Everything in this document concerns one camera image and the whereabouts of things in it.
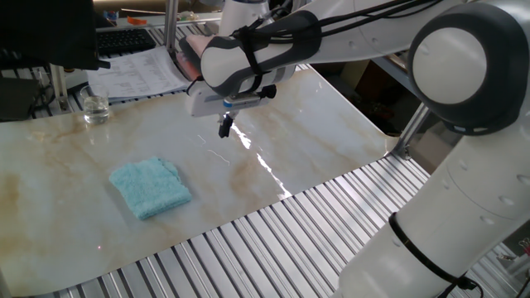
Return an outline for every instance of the folded towel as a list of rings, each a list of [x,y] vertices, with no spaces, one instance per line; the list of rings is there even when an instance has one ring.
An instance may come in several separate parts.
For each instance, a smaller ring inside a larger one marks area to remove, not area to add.
[[[178,171],[169,162],[152,157],[115,170],[108,178],[138,219],[146,219],[191,200]]]

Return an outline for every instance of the brown stain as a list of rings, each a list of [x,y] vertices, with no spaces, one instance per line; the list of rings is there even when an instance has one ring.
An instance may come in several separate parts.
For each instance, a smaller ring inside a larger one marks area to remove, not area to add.
[[[153,115],[153,110],[179,108],[174,106],[174,102],[181,99],[181,95],[164,96],[160,98],[153,98],[144,100],[136,103],[125,103],[118,106],[113,110],[109,123],[122,123],[119,127],[119,131],[115,131],[115,134],[119,134],[123,139],[122,146],[118,149],[120,155],[126,155],[129,152],[136,150],[136,141],[138,140],[136,131],[144,124],[149,121],[149,117]],[[175,121],[174,118],[166,117],[166,122]],[[157,133],[157,130],[163,127],[154,127],[152,133]],[[112,163],[112,160],[104,162],[105,164]]]
[[[11,227],[0,232],[0,260],[20,256],[31,250],[32,243],[20,227],[25,224],[19,219],[21,210],[18,203],[21,198],[19,187],[21,177],[18,174],[0,175],[0,218]]]
[[[216,200],[204,202],[199,209],[199,218],[214,227],[226,224],[227,220],[223,217],[219,210],[219,203]]]
[[[167,245],[168,247],[177,245],[178,243],[182,242],[182,239],[185,239],[187,236],[179,228],[176,228],[176,226],[180,227],[186,223],[182,223],[178,218],[172,215],[174,214],[168,214],[167,217],[165,217],[164,219],[167,220],[167,218],[170,218],[172,222],[175,222],[174,224],[168,224],[165,220],[157,216],[153,216],[150,219],[147,219],[151,220],[153,224],[155,224],[158,228],[161,228],[164,231],[166,235],[166,239],[164,240],[170,243],[169,245]]]
[[[203,193],[201,195],[217,195],[215,186],[203,178],[202,173],[197,170],[197,166],[193,165],[191,161],[185,161],[185,170],[179,172],[179,176],[183,180],[184,185],[198,185],[199,187],[197,188]],[[192,197],[198,195],[196,194],[197,190],[194,188],[190,189]]]
[[[327,151],[334,152],[336,154],[336,157],[340,158],[340,163],[343,165],[348,165],[349,168],[357,168],[359,167],[359,164],[354,160],[353,156],[346,156],[342,153],[339,153],[335,149],[335,144],[330,144],[323,139],[321,139],[319,136],[317,136],[315,133],[309,131],[306,127],[302,126],[300,123],[293,122],[293,116],[289,114],[288,112],[285,112],[275,106],[266,106],[264,107],[267,109],[265,113],[261,112],[253,112],[252,114],[252,120],[256,123],[259,123],[259,127],[263,127],[262,132],[266,133],[270,139],[274,139],[274,135],[281,131],[285,130],[284,127],[282,127],[281,122],[290,123],[294,129],[292,129],[289,133],[296,133],[296,134],[303,134],[306,137],[310,138],[315,144],[319,145],[320,147],[324,148]],[[275,117],[278,117],[281,121],[274,120],[273,117],[269,117],[269,115],[274,115]],[[285,151],[292,151],[292,142],[288,142],[287,140],[284,142],[276,142],[276,146],[274,147],[274,156],[283,156],[283,152]],[[301,154],[304,153],[303,147],[297,147],[296,148]],[[314,161],[312,160],[311,156],[307,155],[307,160],[311,163],[311,167],[318,169],[319,166],[314,164]]]
[[[377,142],[380,142],[381,139],[388,139],[390,138],[389,136],[385,135],[377,128],[366,130],[355,126],[354,121],[352,121],[352,119],[350,118],[351,116],[344,115],[343,113],[339,113],[339,116],[347,127],[349,127],[351,130],[356,131],[364,140],[366,140],[367,143],[363,144],[361,147],[367,155],[375,159],[383,157],[383,154],[385,153],[385,148],[383,148],[382,150],[377,149],[378,147],[381,147],[381,145],[377,144]]]
[[[271,198],[277,199],[276,182],[272,177],[267,177],[267,180],[270,181],[259,180],[258,174],[260,171],[264,171],[264,169],[261,168],[256,158],[241,161],[230,171],[230,189],[236,194],[236,199],[238,199],[240,204],[243,204],[247,213],[269,205],[264,204],[266,202],[275,203],[271,201]],[[262,194],[257,194],[254,191],[253,187],[256,187],[256,185],[259,185],[260,190],[264,190]]]
[[[66,132],[61,132],[61,133],[57,134],[56,136],[54,136],[51,139],[52,143],[60,142],[60,140],[62,138],[64,138],[64,137],[73,136],[73,135],[76,135],[76,134],[78,134],[80,132],[86,131],[86,128],[87,128],[86,124],[84,122],[81,122],[80,117],[79,117],[78,114],[72,114],[71,118],[72,118],[72,122],[71,122],[72,128],[69,129]]]
[[[30,270],[26,269],[22,275],[23,275],[24,279],[31,278],[31,285],[29,286],[25,282],[19,282],[19,283],[16,283],[14,285],[9,285],[9,291],[11,292],[13,297],[28,296],[28,295],[26,295],[26,293],[32,293],[34,295],[44,294],[44,293],[35,293],[34,290],[33,290],[35,288],[40,288],[40,289],[53,289],[53,288],[56,288],[56,287],[54,287],[54,285],[52,283],[48,282],[45,279],[42,279],[42,278],[38,277],[35,274],[35,272],[33,272],[33,271],[30,271]]]
[[[58,173],[55,173],[55,176],[57,177],[57,182],[62,188],[65,186],[70,186],[70,183],[68,185],[64,184],[63,179],[66,177],[69,180],[74,179],[76,177],[76,173],[74,173],[70,166],[67,165],[68,158],[67,155],[57,156],[57,152],[53,150],[45,150],[44,151],[44,162],[47,164],[50,168],[55,169],[58,171]]]

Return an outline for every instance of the white tabletop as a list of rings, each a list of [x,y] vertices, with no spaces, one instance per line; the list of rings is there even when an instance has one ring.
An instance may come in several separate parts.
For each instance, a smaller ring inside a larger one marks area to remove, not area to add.
[[[0,123],[0,267],[14,296],[57,291],[368,164],[392,149],[314,70],[242,111],[230,138],[192,118],[178,94],[112,108]],[[140,221],[108,182],[127,162],[171,161],[193,200]]]

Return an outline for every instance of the metal pole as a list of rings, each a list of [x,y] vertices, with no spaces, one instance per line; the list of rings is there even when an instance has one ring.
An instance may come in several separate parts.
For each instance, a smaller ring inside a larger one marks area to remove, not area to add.
[[[401,67],[397,66],[387,57],[373,58],[372,62],[381,67],[387,74],[391,75],[399,84],[407,88],[412,94],[416,95],[416,90],[412,87],[411,80],[408,78],[408,73]]]
[[[170,53],[175,50],[176,14],[179,11],[179,0],[166,1],[166,23],[164,25],[164,45]]]
[[[0,270],[0,298],[12,298],[6,280],[3,279],[2,270]]]
[[[408,122],[401,136],[399,136],[399,140],[397,140],[396,146],[393,149],[394,153],[400,156],[407,154],[408,143],[411,141],[412,137],[414,137],[418,129],[420,129],[423,122],[425,122],[425,119],[429,116],[429,112],[429,108],[425,104],[420,103],[420,106],[412,116],[411,121]]]

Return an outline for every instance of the glass cup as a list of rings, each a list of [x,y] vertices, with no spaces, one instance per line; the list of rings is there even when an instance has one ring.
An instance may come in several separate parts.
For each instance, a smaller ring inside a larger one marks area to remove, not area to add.
[[[101,124],[108,120],[108,89],[103,85],[91,84],[81,89],[84,120]]]

